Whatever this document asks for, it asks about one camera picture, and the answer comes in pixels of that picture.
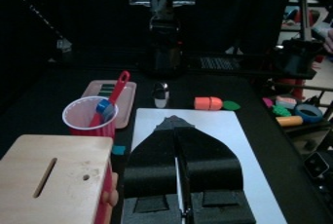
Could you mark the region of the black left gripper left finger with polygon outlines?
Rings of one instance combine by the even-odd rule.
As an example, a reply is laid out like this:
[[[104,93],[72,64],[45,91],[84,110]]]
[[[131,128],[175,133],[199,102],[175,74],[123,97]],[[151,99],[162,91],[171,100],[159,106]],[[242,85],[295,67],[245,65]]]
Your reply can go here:
[[[123,175],[122,224],[180,224],[172,118],[131,151]]]

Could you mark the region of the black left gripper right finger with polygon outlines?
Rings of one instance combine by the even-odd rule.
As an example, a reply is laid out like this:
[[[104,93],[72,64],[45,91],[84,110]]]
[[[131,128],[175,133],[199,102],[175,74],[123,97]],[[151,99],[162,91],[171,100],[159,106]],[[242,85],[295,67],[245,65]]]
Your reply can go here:
[[[175,120],[172,132],[184,223],[257,224],[233,151],[183,119]]]

